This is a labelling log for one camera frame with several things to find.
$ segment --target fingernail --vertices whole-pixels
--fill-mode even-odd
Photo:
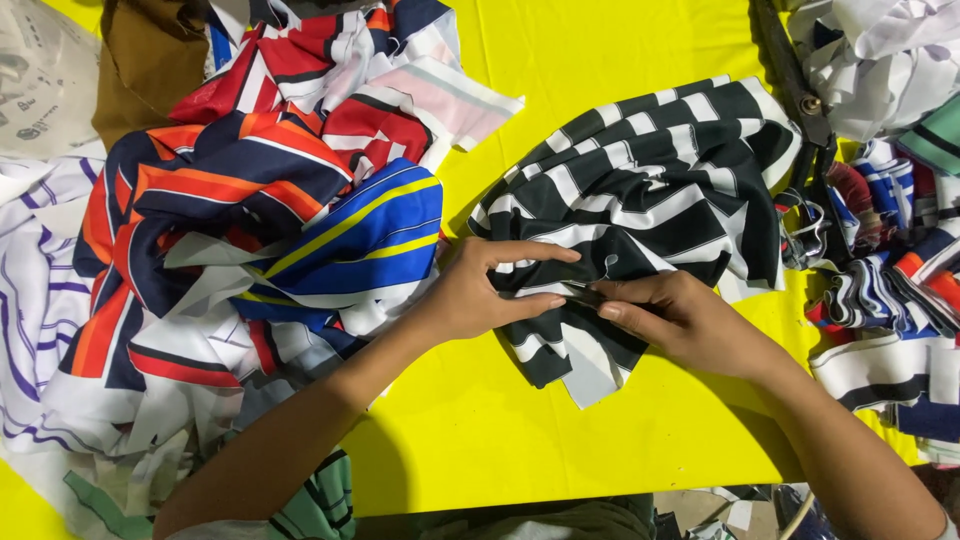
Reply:
[[[603,304],[598,311],[600,316],[611,321],[620,316],[620,308],[611,304]]]

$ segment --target blue fabric with yellow stripe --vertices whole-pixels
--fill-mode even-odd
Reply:
[[[404,158],[367,179],[278,258],[248,266],[263,278],[231,299],[241,315],[302,322],[318,330],[355,294],[419,282],[430,273],[440,232],[443,188],[430,171]],[[293,296],[322,298],[330,309]]]

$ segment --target brown fabric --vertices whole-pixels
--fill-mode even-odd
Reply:
[[[204,81],[203,9],[179,0],[107,0],[93,129],[109,150],[127,133],[170,126]]]

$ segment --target forearm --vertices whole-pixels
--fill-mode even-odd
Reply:
[[[939,536],[946,527],[944,512],[909,467],[781,354],[755,382],[830,520],[866,540]]]
[[[155,540],[219,520],[266,520],[297,492],[357,417],[433,345],[402,319],[328,378],[267,412],[174,490]]]

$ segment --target yellow tablecloth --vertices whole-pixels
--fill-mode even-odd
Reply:
[[[88,0],[47,1],[95,28],[99,9]],[[447,3],[457,11],[467,73],[527,103],[489,140],[469,154],[452,152],[441,167],[453,236],[466,233],[470,210],[504,170],[580,112],[722,73],[764,77],[748,0]],[[807,296],[821,294],[823,283],[793,271],[786,282],[787,292],[736,307],[805,362],[827,346],[803,317]],[[912,437],[881,428],[873,413],[861,417],[916,462]],[[802,476],[782,432],[742,381],[687,373],[650,354],[625,388],[581,411],[559,382],[530,386],[492,332],[421,358],[343,446],[353,459],[358,515]],[[0,514],[15,516],[0,523],[2,538],[68,536],[2,463]]]

